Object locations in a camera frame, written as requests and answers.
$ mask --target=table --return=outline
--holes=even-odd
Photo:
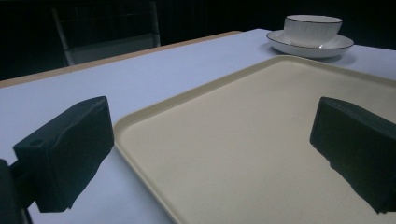
[[[0,158],[16,160],[12,147],[71,105],[95,96],[109,101],[112,122],[183,91],[281,55],[256,29],[160,47],[0,82]],[[318,60],[396,79],[396,51],[353,46]],[[120,153],[113,148],[72,209],[41,214],[34,223],[172,223]]]

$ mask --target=white bowl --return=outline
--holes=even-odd
[[[296,46],[318,47],[338,34],[343,21],[334,17],[293,15],[285,19],[285,37]]]

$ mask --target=white saucer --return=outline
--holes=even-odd
[[[340,55],[354,45],[353,40],[338,35],[332,41],[322,45],[320,48],[302,47],[292,45],[285,37],[283,30],[273,31],[267,34],[268,42],[274,49],[287,54],[305,58],[330,58]]]

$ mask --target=table edge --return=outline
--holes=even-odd
[[[181,46],[185,46],[185,45],[189,45],[189,44],[203,42],[203,41],[206,41],[206,40],[221,38],[221,37],[228,36],[228,35],[236,35],[236,34],[239,34],[239,33],[242,33],[242,32],[241,31],[230,31],[230,32],[221,33],[221,34],[217,34],[217,35],[209,35],[209,36],[200,37],[200,38],[196,38],[196,39],[192,39],[192,40],[178,42],[178,43],[175,43],[175,44],[160,46],[158,48],[144,49],[144,50],[140,50],[140,51],[137,51],[137,52],[122,54],[122,55],[119,55],[119,56],[109,57],[109,58],[105,58],[105,59],[101,59],[101,60],[97,60],[97,61],[92,61],[92,62],[88,62],[88,63],[81,63],[81,64],[77,64],[77,65],[73,65],[73,66],[67,66],[67,67],[58,68],[58,69],[54,69],[54,70],[49,70],[49,71],[36,73],[36,74],[32,74],[32,75],[26,75],[26,76],[23,76],[23,77],[14,77],[14,78],[10,78],[10,79],[6,79],[6,80],[0,81],[0,88],[14,86],[14,85],[19,85],[19,84],[22,84],[22,83],[36,81],[36,80],[47,78],[47,77],[55,77],[55,76],[59,76],[59,75],[62,75],[62,74],[75,72],[75,71],[79,71],[79,70],[95,67],[95,66],[98,66],[98,65],[106,64],[106,63],[114,63],[114,62],[117,62],[117,61],[120,61],[120,60],[129,59],[129,58],[133,58],[133,57],[138,57],[138,56],[141,56],[141,55],[150,54],[150,53],[161,51],[161,50],[165,50],[165,49],[173,49],[173,48],[177,48],[177,47],[181,47]]]

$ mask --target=black gripper pad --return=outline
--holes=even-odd
[[[310,142],[377,213],[396,211],[394,123],[357,105],[322,97]]]
[[[71,208],[114,145],[107,98],[92,98],[21,140],[15,153],[30,172],[40,212]]]

